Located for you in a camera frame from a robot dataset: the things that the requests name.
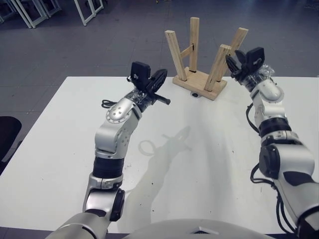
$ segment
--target wooden base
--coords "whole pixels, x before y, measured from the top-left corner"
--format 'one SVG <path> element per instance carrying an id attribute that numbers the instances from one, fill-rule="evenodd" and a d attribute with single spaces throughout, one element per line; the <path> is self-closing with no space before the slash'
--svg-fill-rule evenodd
<path id="1" fill-rule="evenodd" d="M 196 71 L 196 73 L 189 71 L 189 67 L 185 67 L 185 73 L 187 76 L 187 81 L 182 81 L 175 76 L 173 78 L 173 83 L 182 86 L 192 92 L 198 93 L 201 96 L 209 98 L 210 100 L 216 99 L 219 93 L 225 88 L 227 81 L 221 80 L 220 82 L 215 82 L 213 90 L 211 92 L 204 90 L 206 81 L 208 79 L 208 74 Z"/>

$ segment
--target silver robot arm segment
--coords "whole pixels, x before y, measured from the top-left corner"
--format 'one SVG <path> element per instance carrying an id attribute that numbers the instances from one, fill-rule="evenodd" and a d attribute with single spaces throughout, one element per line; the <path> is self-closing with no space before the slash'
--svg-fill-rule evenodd
<path id="1" fill-rule="evenodd" d="M 284 205 L 297 226 L 300 238 L 319 233 L 319 183 L 312 179 L 315 161 L 288 123 L 283 90 L 265 74 L 264 49 L 245 55 L 237 51 L 242 69 L 226 57 L 228 67 L 249 92 L 255 108 L 255 124 L 261 137 L 259 169 L 278 188 Z"/>

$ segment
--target wooden stool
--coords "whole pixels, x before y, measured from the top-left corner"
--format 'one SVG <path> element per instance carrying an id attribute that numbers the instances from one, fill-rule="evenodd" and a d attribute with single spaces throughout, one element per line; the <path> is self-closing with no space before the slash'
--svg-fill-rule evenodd
<path id="1" fill-rule="evenodd" d="M 170 53 L 177 71 L 177 76 L 173 78 L 173 83 L 211 100 L 216 99 L 227 84 L 226 81 L 222 80 L 228 69 L 226 55 L 234 55 L 235 50 L 238 50 L 247 32 L 247 29 L 240 27 L 230 46 L 220 45 L 208 75 L 197 70 L 199 18 L 190 18 L 189 47 L 182 52 L 180 52 L 175 32 L 171 30 L 165 31 Z M 189 67 L 184 68 L 182 59 L 186 56 L 189 56 Z"/>

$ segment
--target gray floor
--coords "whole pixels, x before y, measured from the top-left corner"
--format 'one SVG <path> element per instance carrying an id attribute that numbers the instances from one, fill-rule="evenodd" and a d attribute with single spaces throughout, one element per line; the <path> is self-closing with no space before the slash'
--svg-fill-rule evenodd
<path id="1" fill-rule="evenodd" d="M 209 72 L 218 46 L 244 27 L 241 49 L 264 47 L 277 76 L 319 75 L 319 13 L 304 8 L 306 0 L 109 0 L 87 27 L 72 0 L 60 3 L 63 12 L 36 29 L 19 17 L 0 25 L 0 116 L 22 122 L 17 142 L 67 76 L 127 76 L 136 60 L 174 76 L 164 30 L 175 30 L 187 47 L 191 16 L 200 17 L 201 71 Z"/>

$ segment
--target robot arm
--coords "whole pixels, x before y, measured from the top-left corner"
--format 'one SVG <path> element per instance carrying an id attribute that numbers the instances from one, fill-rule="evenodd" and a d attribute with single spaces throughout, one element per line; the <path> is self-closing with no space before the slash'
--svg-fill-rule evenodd
<path id="1" fill-rule="evenodd" d="M 294 133 L 285 114 L 284 92 L 263 66 L 263 48 L 247 54 L 236 51 L 242 64 L 226 56 L 232 77 L 250 92 L 255 107 L 255 124 L 261 137 L 259 169 L 276 185 L 301 238 L 318 238 L 319 183 L 312 179 L 315 161 Z"/>
<path id="2" fill-rule="evenodd" d="M 120 186 L 131 134 L 149 105 L 157 100 L 170 104 L 170 100 L 155 94 L 164 83 L 167 70 L 158 70 L 151 77 L 150 74 L 149 65 L 132 64 L 128 81 L 136 88 L 109 108 L 106 120 L 95 134 L 94 167 L 83 212 L 70 218 L 47 239 L 104 239 L 109 224 L 121 217 L 125 191 Z"/>

